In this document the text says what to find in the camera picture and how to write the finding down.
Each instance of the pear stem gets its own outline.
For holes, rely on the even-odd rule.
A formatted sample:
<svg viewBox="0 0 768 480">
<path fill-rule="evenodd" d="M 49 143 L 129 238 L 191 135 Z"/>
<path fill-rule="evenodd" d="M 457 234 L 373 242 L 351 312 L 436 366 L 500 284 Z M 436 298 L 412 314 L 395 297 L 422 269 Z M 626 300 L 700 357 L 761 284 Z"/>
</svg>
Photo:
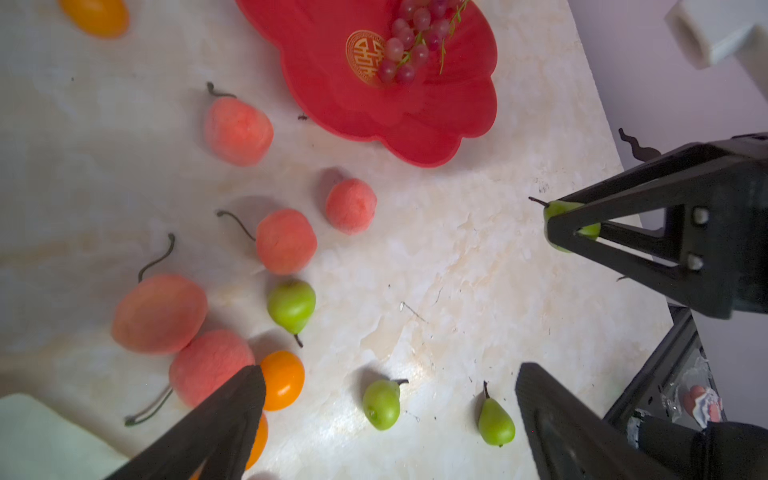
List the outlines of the pear stem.
<svg viewBox="0 0 768 480">
<path fill-rule="evenodd" d="M 237 98 L 233 94 L 228 94 L 228 93 L 223 92 L 223 91 L 215 91 L 214 90 L 214 83 L 212 81 L 207 82 L 205 85 L 208 87 L 208 93 L 213 95 L 214 97 L 232 97 L 232 98 Z"/>
<path fill-rule="evenodd" d="M 529 199 L 530 201 L 534 201 L 534 202 L 536 202 L 537 204 L 540 204 L 540 205 L 544 205 L 544 207 L 545 207 L 545 208 L 546 208 L 546 207 L 549 207 L 549 203 L 547 203 L 547 202 L 545 202 L 545 201 L 543 201 L 543 200 L 539 200 L 538 198 L 528 197 L 528 199 Z"/>
<path fill-rule="evenodd" d="M 228 216 L 232 217 L 233 219 L 235 219 L 237 224 L 240 225 L 240 228 L 243 229 L 243 232 L 245 232 L 245 234 L 248 236 L 248 238 L 250 238 L 254 242 L 256 241 L 256 238 L 254 238 L 253 235 L 250 234 L 250 232 L 245 227 L 245 225 L 243 225 L 243 222 L 241 222 L 240 219 L 237 218 L 237 215 L 233 214 L 232 212 L 228 212 L 226 210 L 219 210 L 219 211 L 216 212 L 216 216 L 217 217 L 223 217 L 224 215 L 228 215 Z"/>
<path fill-rule="evenodd" d="M 174 245 L 176 244 L 176 236 L 173 235 L 172 233 L 169 233 L 168 239 L 170 240 L 170 246 L 168 247 L 168 251 L 162 257 L 158 258 L 157 260 L 152 260 L 151 262 L 144 265 L 144 268 L 139 270 L 139 283 L 141 283 L 141 281 L 144 279 L 144 272 L 146 272 L 149 267 L 153 265 L 157 265 L 158 263 L 162 262 L 168 257 L 168 255 L 170 255 L 170 252 L 174 251 Z"/>
</svg>

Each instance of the gold emblem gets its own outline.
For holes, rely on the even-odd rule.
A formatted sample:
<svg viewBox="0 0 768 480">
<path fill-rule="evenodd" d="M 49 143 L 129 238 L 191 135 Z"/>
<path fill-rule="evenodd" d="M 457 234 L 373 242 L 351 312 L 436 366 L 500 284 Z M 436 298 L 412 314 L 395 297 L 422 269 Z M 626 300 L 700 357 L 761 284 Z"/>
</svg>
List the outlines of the gold emblem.
<svg viewBox="0 0 768 480">
<path fill-rule="evenodd" d="M 368 30 L 354 32 L 346 40 L 346 59 L 360 80 L 378 84 L 376 72 L 384 59 L 384 38 Z"/>
</svg>

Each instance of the bunch of grapes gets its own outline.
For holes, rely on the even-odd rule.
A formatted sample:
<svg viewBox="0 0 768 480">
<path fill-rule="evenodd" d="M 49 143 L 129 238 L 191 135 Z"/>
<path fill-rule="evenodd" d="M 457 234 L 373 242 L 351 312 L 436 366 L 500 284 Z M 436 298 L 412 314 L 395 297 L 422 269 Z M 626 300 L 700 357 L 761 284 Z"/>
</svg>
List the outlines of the bunch of grapes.
<svg viewBox="0 0 768 480">
<path fill-rule="evenodd" d="M 443 48 L 456 17 L 461 21 L 460 12 L 467 3 L 468 0 L 402 0 L 399 16 L 392 23 L 392 38 L 386 42 L 384 60 L 379 64 L 381 81 L 411 84 L 416 69 L 429 60 L 429 52 Z"/>
</svg>

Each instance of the black metal frame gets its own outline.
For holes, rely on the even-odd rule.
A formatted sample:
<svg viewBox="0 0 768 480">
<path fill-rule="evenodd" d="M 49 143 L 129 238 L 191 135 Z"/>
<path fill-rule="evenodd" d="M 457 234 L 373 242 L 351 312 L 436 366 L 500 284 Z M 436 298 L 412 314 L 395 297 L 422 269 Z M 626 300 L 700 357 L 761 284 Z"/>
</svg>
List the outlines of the black metal frame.
<svg viewBox="0 0 768 480">
<path fill-rule="evenodd" d="M 688 144 L 561 200 L 584 206 L 549 219 L 552 243 L 704 315 L 768 313 L 768 134 Z M 659 232 L 611 221 L 657 209 L 666 214 Z M 675 265 L 578 234 L 593 223 L 600 238 Z"/>
<path fill-rule="evenodd" d="M 520 367 L 515 393 L 541 480 L 673 480 L 536 363 Z"/>
<path fill-rule="evenodd" d="M 672 329 L 603 417 L 604 422 L 619 432 L 626 431 L 627 421 L 635 409 L 643 409 L 651 415 L 667 420 L 670 414 L 661 401 L 662 392 L 681 374 L 681 369 L 693 349 L 703 355 L 699 333 L 690 309 L 682 309 L 676 316 L 678 318 L 674 319 Z M 717 391 L 714 379 L 710 379 L 710 384 Z M 721 416 L 723 422 L 728 421 L 725 412 L 722 412 Z"/>
<path fill-rule="evenodd" d="M 106 480 L 240 480 L 266 398 L 259 366 L 243 367 L 155 443 Z"/>
</svg>

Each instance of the screw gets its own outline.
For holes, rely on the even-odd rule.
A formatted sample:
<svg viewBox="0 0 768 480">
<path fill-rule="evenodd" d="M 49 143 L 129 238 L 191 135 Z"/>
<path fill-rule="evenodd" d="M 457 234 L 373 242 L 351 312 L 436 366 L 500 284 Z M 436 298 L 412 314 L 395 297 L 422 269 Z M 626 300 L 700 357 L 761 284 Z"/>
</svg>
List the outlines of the screw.
<svg viewBox="0 0 768 480">
<path fill-rule="evenodd" d="M 701 257 L 698 255 L 693 255 L 692 253 L 688 254 L 688 268 L 693 271 L 701 270 L 704 266 L 704 260 L 702 260 Z"/>
<path fill-rule="evenodd" d="M 694 208 L 694 223 L 696 225 L 706 225 L 710 221 L 710 211 L 704 207 Z"/>
</svg>

